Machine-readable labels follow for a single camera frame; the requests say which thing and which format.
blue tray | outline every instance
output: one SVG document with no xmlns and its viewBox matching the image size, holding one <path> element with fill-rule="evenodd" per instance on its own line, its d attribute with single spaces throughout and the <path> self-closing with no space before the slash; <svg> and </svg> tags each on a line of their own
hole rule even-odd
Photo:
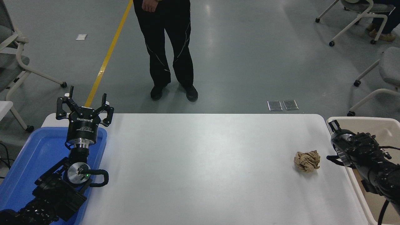
<svg viewBox="0 0 400 225">
<path fill-rule="evenodd" d="M 34 131 L 26 141 L 17 159 L 12 165 L 3 183 L 0 185 L 0 210 L 12 209 L 18 211 L 31 201 L 32 191 L 36 188 L 34 182 L 54 164 L 67 157 L 69 150 L 64 146 L 67 137 L 67 127 L 42 127 Z M 98 129 L 97 143 L 90 146 L 88 164 L 92 169 L 98 169 L 104 148 L 107 132 Z M 84 195 L 89 198 L 92 188 Z M 52 224 L 78 225 L 82 220 L 86 201 L 79 211 L 68 222 L 60 219 Z"/>
</svg>

black shoe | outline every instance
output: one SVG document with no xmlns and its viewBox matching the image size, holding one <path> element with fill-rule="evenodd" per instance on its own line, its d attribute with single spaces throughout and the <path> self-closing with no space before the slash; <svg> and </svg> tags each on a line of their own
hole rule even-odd
<svg viewBox="0 0 400 225">
<path fill-rule="evenodd" d="M 188 88 L 185 88 L 186 90 L 186 98 L 188 98 L 189 101 L 195 102 L 199 96 L 199 94 L 196 91 L 196 88 L 194 86 L 190 86 Z"/>
<path fill-rule="evenodd" d="M 165 88 L 167 85 L 164 86 L 154 86 L 153 89 L 151 89 L 150 96 L 154 101 L 157 101 L 162 97 L 162 90 Z"/>
</svg>

person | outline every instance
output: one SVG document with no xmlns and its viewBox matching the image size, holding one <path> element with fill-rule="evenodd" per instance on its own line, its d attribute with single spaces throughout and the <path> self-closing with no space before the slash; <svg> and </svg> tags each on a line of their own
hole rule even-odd
<svg viewBox="0 0 400 225">
<path fill-rule="evenodd" d="M 163 88 L 171 83 L 165 55 L 165 30 L 174 51 L 172 67 L 176 79 L 185 89 L 187 99 L 196 101 L 198 92 L 193 86 L 193 62 L 189 52 L 190 0 L 134 0 L 133 5 L 150 55 L 150 75 L 154 82 L 151 98 L 160 99 Z"/>
<path fill-rule="evenodd" d="M 388 16 L 388 21 L 382 30 L 382 34 L 379 39 L 384 41 L 394 41 L 396 36 L 392 34 L 392 31 L 400 23 L 400 1 L 399 0 L 374 0 L 375 4 L 391 4 L 396 8 L 389 14 L 389 12 L 381 13 Z M 383 18 L 374 18 L 372 23 L 367 27 L 369 36 L 372 38 L 376 37 L 378 30 L 383 23 Z"/>
</svg>

gray floor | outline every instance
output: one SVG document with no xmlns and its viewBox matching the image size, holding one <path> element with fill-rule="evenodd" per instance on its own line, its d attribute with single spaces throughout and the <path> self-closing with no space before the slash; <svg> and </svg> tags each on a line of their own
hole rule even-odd
<svg viewBox="0 0 400 225">
<path fill-rule="evenodd" d="M 14 25 L 30 39 L 24 55 L 32 67 L 74 85 L 74 100 L 84 105 L 122 18 L 125 1 L 5 0 Z M 197 102 L 189 102 L 176 79 L 159 101 L 152 101 L 152 80 L 143 36 L 131 9 L 92 103 L 102 93 L 116 113 L 315 113 L 325 119 L 348 109 L 378 88 L 391 88 L 373 70 L 356 88 L 354 79 L 388 47 L 371 38 L 363 19 L 336 41 L 328 42 L 356 16 L 338 3 L 322 0 L 192 1 L 190 51 Z M 88 34 L 76 41 L 78 34 Z M 172 68 L 172 47 L 166 45 Z M 39 128 L 55 112 L 56 98 L 69 88 L 32 74 L 15 93 L 14 106 Z M 4 98 L 6 91 L 0 93 Z M 299 110 L 270 112 L 267 100 L 295 99 Z M 400 119 L 400 101 L 382 94 L 359 108 L 358 116 Z M 0 140 L 15 158 L 29 134 L 11 113 L 0 122 Z"/>
</svg>

office chair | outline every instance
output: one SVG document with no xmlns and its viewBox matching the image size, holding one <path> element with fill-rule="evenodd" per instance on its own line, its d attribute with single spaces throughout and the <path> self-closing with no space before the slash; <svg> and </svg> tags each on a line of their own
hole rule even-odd
<svg viewBox="0 0 400 225">
<path fill-rule="evenodd" d="M 374 62 L 368 69 L 366 69 L 360 76 L 357 77 L 356 81 L 354 82 L 354 86 L 358 87 L 361 84 L 361 78 L 363 78 L 367 73 L 369 73 L 373 68 L 379 65 L 379 74 L 382 77 L 383 81 L 386 83 L 394 86 L 395 90 L 389 90 L 386 88 L 381 88 L 378 90 L 373 91 L 367 97 L 363 98 L 360 102 L 355 104 L 353 107 L 350 108 L 349 112 L 347 113 L 348 117 L 353 117 L 356 115 L 354 112 L 364 103 L 372 99 L 375 95 L 380 93 L 391 94 L 394 96 L 400 97 L 400 92 L 398 89 L 400 87 L 400 48 L 390 47 L 388 48 L 381 56 L 379 60 Z"/>
<path fill-rule="evenodd" d="M 18 28 L 12 25 L 6 5 L 3 0 L 0 0 L 0 51 L 6 47 L 17 49 L 16 54 L 0 53 L 0 91 L 10 89 L 5 97 L 6 101 L 11 101 L 11 95 L 31 73 L 54 81 L 63 88 L 67 87 L 66 82 L 55 79 L 28 66 L 29 58 L 22 56 L 24 45 L 28 42 L 28 38 L 26 38 Z M 10 111 L 24 130 L 28 132 L 34 130 L 33 126 L 26 125 L 14 107 L 11 107 Z"/>
<path fill-rule="evenodd" d="M 319 17 L 315 19 L 316 23 L 320 22 L 320 19 L 322 16 L 325 15 L 326 12 L 328 12 L 339 0 L 335 0 Z M 368 3 L 349 3 L 346 0 L 340 0 L 340 2 L 343 4 L 345 10 L 350 10 L 359 13 L 357 17 L 349 24 L 347 27 L 345 27 L 342 31 L 340 31 L 335 37 L 332 38 L 332 40 L 329 42 L 329 46 L 333 47 L 335 45 L 335 40 L 342 35 L 344 32 L 346 32 L 352 25 L 357 25 L 361 18 L 363 17 L 378 17 L 378 18 L 383 18 L 382 25 L 380 26 L 380 29 L 378 33 L 376 34 L 375 39 L 371 40 L 371 44 L 375 44 L 376 41 L 379 39 L 380 34 L 382 33 L 382 30 L 384 26 L 386 25 L 386 21 L 388 20 L 388 17 L 383 14 L 373 14 L 373 13 L 382 13 L 382 12 L 391 12 L 394 9 L 393 5 L 386 5 L 386 4 L 374 4 L 373 0 L 366 0 Z"/>
</svg>

